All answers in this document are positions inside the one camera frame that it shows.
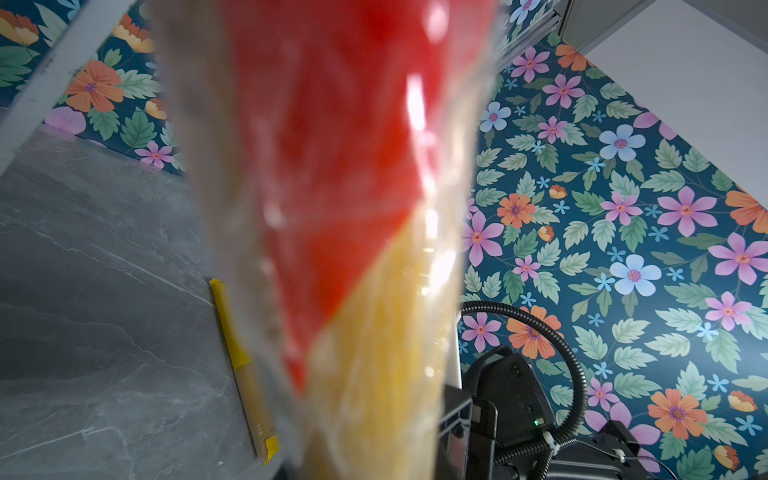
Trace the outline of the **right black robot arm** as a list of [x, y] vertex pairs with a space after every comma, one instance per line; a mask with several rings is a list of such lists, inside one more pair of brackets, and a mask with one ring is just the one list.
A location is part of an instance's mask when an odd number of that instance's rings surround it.
[[[594, 434], [589, 382], [559, 320], [540, 307], [471, 300], [460, 307], [480, 355], [450, 375], [438, 425], [437, 479], [655, 479], [674, 471], [641, 447], [628, 421], [613, 415]], [[531, 361], [555, 355], [571, 381], [567, 410], [555, 414]]]

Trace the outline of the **red spaghetti bag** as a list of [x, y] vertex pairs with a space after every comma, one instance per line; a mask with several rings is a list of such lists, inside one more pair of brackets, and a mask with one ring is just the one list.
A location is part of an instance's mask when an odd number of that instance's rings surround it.
[[167, 104], [299, 479], [431, 479], [493, 1], [155, 1]]

